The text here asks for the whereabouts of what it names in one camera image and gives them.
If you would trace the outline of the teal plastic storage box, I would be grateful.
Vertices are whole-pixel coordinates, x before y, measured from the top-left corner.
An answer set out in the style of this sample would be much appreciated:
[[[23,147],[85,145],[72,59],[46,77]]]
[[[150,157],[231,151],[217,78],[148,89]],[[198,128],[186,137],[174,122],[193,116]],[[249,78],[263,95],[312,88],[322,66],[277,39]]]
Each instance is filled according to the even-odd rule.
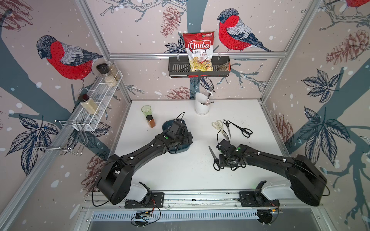
[[[170,129],[173,122],[174,122],[174,119],[165,121],[162,125],[162,130],[165,131],[165,130]],[[179,145],[178,148],[174,147],[174,148],[170,149],[169,153],[170,154],[179,154],[179,153],[187,151],[189,148],[190,148],[190,144],[182,144],[182,145]]]

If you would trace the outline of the large black scissors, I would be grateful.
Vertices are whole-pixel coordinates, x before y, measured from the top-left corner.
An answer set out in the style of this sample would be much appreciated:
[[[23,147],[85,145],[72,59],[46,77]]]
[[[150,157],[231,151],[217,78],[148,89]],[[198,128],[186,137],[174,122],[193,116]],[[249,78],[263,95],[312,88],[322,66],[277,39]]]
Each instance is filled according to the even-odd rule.
[[[220,166],[219,159],[216,157],[215,153],[213,152],[212,148],[209,146],[209,150],[211,152],[211,155],[213,157],[214,163],[213,163],[213,168],[216,171],[220,171],[223,169],[223,167]]]

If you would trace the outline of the cream kitchen scissors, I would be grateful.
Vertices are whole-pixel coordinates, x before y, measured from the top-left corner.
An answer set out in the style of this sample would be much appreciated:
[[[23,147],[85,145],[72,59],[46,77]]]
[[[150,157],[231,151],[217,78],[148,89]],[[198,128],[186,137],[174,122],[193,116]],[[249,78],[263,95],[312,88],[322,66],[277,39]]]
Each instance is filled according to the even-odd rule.
[[[226,139],[226,140],[228,140],[229,141],[229,137],[228,137],[228,135],[227,135],[227,133],[225,132],[225,130],[224,130],[224,124],[223,124],[223,122],[221,121],[221,120],[216,120],[216,121],[213,121],[212,122],[212,126],[216,129],[216,130],[218,130],[223,136],[224,136],[224,138]]]

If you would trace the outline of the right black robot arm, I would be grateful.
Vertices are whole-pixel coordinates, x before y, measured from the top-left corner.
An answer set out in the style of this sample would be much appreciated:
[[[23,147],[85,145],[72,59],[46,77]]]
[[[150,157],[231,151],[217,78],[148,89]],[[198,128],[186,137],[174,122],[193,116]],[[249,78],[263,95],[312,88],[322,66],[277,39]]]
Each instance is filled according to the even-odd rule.
[[[327,179],[306,156],[276,156],[243,144],[235,147],[227,140],[222,140],[216,149],[220,152],[220,166],[249,165],[274,172],[290,181],[294,195],[302,202],[314,207],[320,205]]]

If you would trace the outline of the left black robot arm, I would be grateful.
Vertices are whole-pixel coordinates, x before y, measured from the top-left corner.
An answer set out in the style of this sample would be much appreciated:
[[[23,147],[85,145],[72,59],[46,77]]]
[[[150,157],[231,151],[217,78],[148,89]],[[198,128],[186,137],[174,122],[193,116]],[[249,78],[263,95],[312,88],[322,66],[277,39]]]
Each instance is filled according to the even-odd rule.
[[[143,183],[132,184],[135,172],[158,156],[175,154],[182,146],[190,146],[192,139],[185,122],[175,119],[168,129],[140,149],[121,157],[116,154],[109,157],[96,177],[94,187],[113,205],[122,200],[141,201],[149,193],[149,188]]]

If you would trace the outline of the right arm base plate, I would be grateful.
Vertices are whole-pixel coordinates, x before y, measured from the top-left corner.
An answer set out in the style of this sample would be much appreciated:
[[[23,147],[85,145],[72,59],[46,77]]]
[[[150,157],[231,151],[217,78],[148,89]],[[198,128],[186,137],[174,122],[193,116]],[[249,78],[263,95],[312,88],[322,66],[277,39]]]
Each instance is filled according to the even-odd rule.
[[[238,202],[241,203],[242,207],[279,207],[279,200],[269,200],[261,192],[255,191],[241,191],[239,192]]]

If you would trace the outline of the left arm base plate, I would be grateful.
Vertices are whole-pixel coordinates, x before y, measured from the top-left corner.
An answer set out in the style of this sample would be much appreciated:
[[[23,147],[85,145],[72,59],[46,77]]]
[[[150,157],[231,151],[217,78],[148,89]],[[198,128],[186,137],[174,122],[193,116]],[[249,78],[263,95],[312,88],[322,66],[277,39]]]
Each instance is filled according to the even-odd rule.
[[[162,192],[149,192],[140,202],[135,200],[126,200],[124,208],[154,208],[155,206],[157,206],[158,208],[163,208],[164,195],[165,193]]]

